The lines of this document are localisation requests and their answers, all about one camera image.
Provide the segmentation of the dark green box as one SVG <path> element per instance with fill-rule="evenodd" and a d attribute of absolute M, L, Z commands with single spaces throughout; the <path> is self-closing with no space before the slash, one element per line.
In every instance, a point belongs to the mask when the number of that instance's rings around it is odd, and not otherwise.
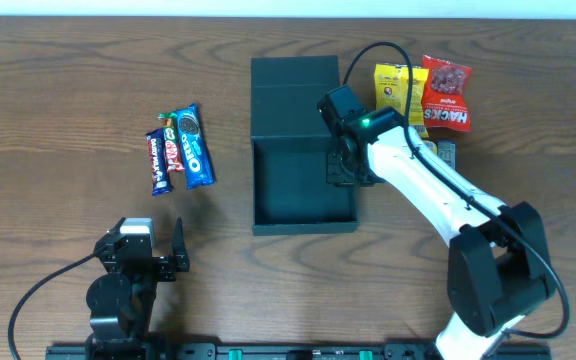
<path fill-rule="evenodd" d="M 251 60 L 255 236 L 351 233 L 358 227 L 355 189 L 327 182 L 334 140 L 317 109 L 339 85 L 335 56 Z"/>

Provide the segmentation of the yellow snack packet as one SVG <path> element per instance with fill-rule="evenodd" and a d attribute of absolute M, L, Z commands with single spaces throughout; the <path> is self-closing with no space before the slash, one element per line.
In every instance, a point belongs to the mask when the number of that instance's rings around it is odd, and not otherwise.
<path fill-rule="evenodd" d="M 413 68 L 412 96 L 409 113 L 409 124 L 416 129 L 422 139 L 429 137 L 424 123 L 422 97 L 429 70 Z M 405 112 L 408 94 L 409 74 L 405 65 L 378 63 L 374 71 L 376 108 L 392 106 L 399 113 Z"/>

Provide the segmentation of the blue Oreo cookie pack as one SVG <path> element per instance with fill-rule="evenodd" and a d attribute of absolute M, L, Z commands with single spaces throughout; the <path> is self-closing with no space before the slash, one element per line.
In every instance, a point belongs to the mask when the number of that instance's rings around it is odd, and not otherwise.
<path fill-rule="evenodd" d="M 202 134 L 199 106 L 192 103 L 184 109 L 176 110 L 174 115 L 185 168 L 186 188 L 212 185 L 215 178 Z"/>

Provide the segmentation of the red Hacks candy bag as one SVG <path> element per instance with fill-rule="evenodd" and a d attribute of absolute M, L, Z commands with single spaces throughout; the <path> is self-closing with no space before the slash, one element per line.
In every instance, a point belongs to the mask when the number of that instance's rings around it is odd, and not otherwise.
<path fill-rule="evenodd" d="M 464 91 L 472 69 L 428 55 L 422 57 L 422 67 L 428 70 L 421 100 L 425 126 L 469 132 L 471 118 Z"/>

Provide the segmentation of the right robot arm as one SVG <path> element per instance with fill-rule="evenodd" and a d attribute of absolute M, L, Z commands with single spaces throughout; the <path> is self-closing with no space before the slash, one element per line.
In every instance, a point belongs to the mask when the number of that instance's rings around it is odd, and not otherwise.
<path fill-rule="evenodd" d="M 317 108 L 336 146 L 329 183 L 392 185 L 449 248 L 453 315 L 435 340 L 439 355 L 495 355 L 561 284 L 538 212 L 526 202 L 509 207 L 478 189 L 434 154 L 402 114 L 390 106 L 368 111 L 347 85 L 328 92 Z"/>

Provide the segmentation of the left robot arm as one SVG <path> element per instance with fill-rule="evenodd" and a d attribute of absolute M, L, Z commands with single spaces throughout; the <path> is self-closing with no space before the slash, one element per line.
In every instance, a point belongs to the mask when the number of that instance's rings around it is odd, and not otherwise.
<path fill-rule="evenodd" d="M 92 334 L 85 357 L 92 360 L 173 359 L 174 348 L 149 333 L 157 285 L 190 269 L 183 222 L 172 233 L 172 253 L 155 256 L 153 220 L 122 218 L 97 241 L 94 256 L 106 274 L 88 288 Z"/>

